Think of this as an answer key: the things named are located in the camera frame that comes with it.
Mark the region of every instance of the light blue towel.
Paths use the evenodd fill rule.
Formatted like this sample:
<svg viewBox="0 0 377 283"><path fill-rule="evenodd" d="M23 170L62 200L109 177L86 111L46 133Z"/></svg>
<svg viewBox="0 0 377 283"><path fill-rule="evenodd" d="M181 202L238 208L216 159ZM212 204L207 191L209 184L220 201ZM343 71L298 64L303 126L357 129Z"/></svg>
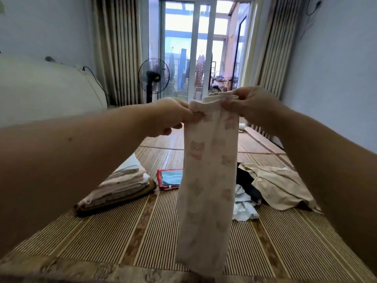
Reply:
<svg viewBox="0 0 377 283"><path fill-rule="evenodd" d="M180 185L182 180L182 172L182 170L162 171L161 176L163 178L163 185Z"/></svg>

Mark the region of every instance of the beige curtain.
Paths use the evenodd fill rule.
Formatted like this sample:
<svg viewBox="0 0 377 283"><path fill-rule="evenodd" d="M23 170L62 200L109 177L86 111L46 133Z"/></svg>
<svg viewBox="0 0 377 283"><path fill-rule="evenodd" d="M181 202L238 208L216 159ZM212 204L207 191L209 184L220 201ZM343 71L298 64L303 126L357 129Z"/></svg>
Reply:
<svg viewBox="0 0 377 283"><path fill-rule="evenodd" d="M271 4L265 51L261 53L256 78L257 85L271 91L277 98L282 91L301 4L302 0L273 0ZM252 128L266 138L270 137L261 127L252 125Z"/></svg>
<svg viewBox="0 0 377 283"><path fill-rule="evenodd" d="M92 0L97 76L111 105L143 102L138 0Z"/></svg>

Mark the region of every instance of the stack of folded clothes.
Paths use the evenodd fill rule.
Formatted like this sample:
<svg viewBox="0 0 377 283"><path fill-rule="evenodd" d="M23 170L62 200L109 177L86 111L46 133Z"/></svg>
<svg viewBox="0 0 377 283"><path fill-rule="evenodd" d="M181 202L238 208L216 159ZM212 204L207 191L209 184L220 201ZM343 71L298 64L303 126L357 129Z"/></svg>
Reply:
<svg viewBox="0 0 377 283"><path fill-rule="evenodd" d="M79 217L96 214L149 194L155 188L154 180L133 154L97 189L76 204L76 214Z"/></svg>

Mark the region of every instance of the electric fan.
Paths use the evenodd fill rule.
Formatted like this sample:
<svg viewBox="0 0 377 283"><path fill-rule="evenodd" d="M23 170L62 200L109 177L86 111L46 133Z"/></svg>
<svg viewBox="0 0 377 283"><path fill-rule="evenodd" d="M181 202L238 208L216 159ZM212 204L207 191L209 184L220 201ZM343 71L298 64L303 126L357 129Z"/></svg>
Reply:
<svg viewBox="0 0 377 283"><path fill-rule="evenodd" d="M150 58L139 68L139 84L147 92L147 103L152 102L152 95L160 98L160 93L169 83L170 73L166 63L159 58Z"/></svg>

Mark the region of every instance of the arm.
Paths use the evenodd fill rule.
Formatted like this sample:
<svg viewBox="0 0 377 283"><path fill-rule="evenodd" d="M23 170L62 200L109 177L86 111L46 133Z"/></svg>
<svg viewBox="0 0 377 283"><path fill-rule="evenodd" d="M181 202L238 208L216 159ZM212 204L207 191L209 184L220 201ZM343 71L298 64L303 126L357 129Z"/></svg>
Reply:
<svg viewBox="0 0 377 283"><path fill-rule="evenodd" d="M0 257L87 196L146 136L195 120L172 98L0 129Z"/></svg>
<svg viewBox="0 0 377 283"><path fill-rule="evenodd" d="M244 87L235 93L240 100L224 107L280 139L328 220L377 274L377 155L283 106L264 89Z"/></svg>

